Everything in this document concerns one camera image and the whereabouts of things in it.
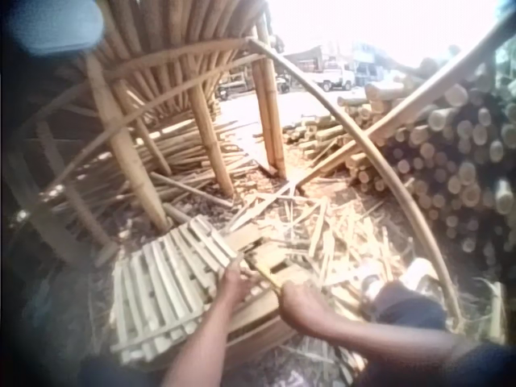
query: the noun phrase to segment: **sky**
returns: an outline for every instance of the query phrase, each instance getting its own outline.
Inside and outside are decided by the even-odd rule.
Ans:
[[[450,44],[467,48],[495,23],[500,0],[268,0],[273,31],[286,52],[338,37],[383,48],[418,65]]]

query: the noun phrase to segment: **person's right hand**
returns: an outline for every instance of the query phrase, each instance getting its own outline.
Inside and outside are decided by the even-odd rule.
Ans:
[[[287,281],[278,296],[283,320],[304,335],[322,337],[336,316],[322,294],[308,283]]]

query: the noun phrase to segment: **curved bamboo pole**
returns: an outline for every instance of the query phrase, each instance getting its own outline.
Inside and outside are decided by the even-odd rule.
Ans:
[[[490,54],[516,32],[516,11],[510,10],[475,47],[450,60],[433,77],[417,88],[408,98],[392,109],[380,121],[364,131],[367,135],[388,137],[400,126],[416,117],[427,105],[442,97],[455,83],[472,73]],[[320,173],[330,172],[360,148],[350,141],[341,149],[311,169],[299,184],[304,184]]]
[[[121,64],[114,70],[106,71],[105,78],[107,81],[114,81],[116,79],[126,77],[134,71],[147,69],[149,67],[154,67],[173,60],[177,60],[179,56],[185,54],[197,55],[204,52],[218,50],[242,49],[245,48],[247,43],[248,41],[246,39],[212,40],[195,44],[188,44],[186,46],[177,48],[170,48],[160,52],[153,52],[146,56],[133,58],[128,62]],[[39,121],[46,119],[53,111],[67,105],[68,103],[78,98],[80,95],[87,93],[89,90],[90,87],[88,81],[84,81],[65,90],[63,93],[53,98],[47,105],[41,106],[41,108],[35,114],[33,114],[29,119],[22,123],[22,125],[20,125],[20,127],[15,131],[17,138],[21,138],[27,130],[29,130]]]
[[[443,282],[443,290],[447,297],[447,303],[451,314],[456,319],[456,327],[457,329],[461,329],[464,320],[460,311],[452,279],[450,278],[450,274],[439,250],[439,246],[437,245],[437,242],[435,241],[435,238],[432,235],[417,203],[406,190],[402,181],[390,167],[389,163],[381,155],[380,151],[378,151],[370,138],[368,138],[358,125],[356,125],[355,121],[349,115],[341,112],[337,107],[333,106],[333,104],[324,95],[321,88],[317,87],[311,81],[308,81],[300,69],[294,67],[294,65],[288,62],[285,58],[277,55],[269,47],[259,41],[251,40],[250,45],[256,51],[267,55],[269,58],[275,60],[279,65],[283,66],[310,94],[316,97],[322,105],[328,109],[328,111],[346,128],[347,132],[363,149],[364,153],[371,160],[371,164],[377,169],[385,183],[387,183],[389,188],[392,190],[394,197],[399,202],[401,208],[406,214],[406,217],[409,219],[410,224],[416,231],[416,235],[419,237],[419,240],[421,240],[429,259],[436,265],[435,268],[439,274],[439,279]]]
[[[109,127],[106,128],[106,130],[103,133],[98,135],[93,141],[91,141],[88,145],[86,145],[73,158],[73,160],[68,163],[68,165],[64,168],[63,172],[58,177],[56,177],[47,186],[47,188],[43,191],[41,198],[45,198],[46,196],[48,196],[48,193],[53,189],[53,187],[60,184],[66,177],[68,177],[70,175],[70,173],[73,172],[73,170],[76,167],[78,167],[89,156],[91,156],[91,154],[93,152],[95,152],[98,149],[98,147],[103,145],[112,135],[116,134],[121,128],[123,128],[128,123],[137,119],[140,115],[142,115],[146,111],[159,105],[160,103],[165,101],[167,98],[171,98],[175,95],[178,95],[179,93],[182,93],[182,92],[188,90],[191,87],[194,87],[195,85],[199,85],[206,79],[209,79],[219,73],[222,73],[224,71],[229,71],[230,69],[233,69],[234,67],[246,65],[247,63],[251,63],[255,60],[259,60],[262,58],[263,58],[262,55],[252,54],[252,55],[240,58],[238,60],[235,60],[231,63],[225,64],[224,66],[217,67],[216,69],[214,69],[212,71],[209,71],[207,73],[199,75],[197,78],[188,80],[185,83],[183,83],[179,86],[176,86],[174,89],[170,90],[168,93],[160,95],[154,101],[147,103],[145,106],[140,107],[138,110],[135,110],[134,112],[128,114],[124,118],[117,120],[116,122],[113,122]]]

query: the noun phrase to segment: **white truck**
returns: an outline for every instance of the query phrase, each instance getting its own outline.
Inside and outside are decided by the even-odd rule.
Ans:
[[[355,85],[355,74],[350,70],[331,69],[324,70],[322,73],[306,73],[306,75],[324,91],[351,90]]]

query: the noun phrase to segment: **person's left hand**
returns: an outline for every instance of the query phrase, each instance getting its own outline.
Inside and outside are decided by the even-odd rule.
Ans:
[[[227,302],[235,308],[249,294],[251,288],[260,281],[260,277],[240,267],[241,259],[233,260],[224,271],[218,283],[217,300]]]

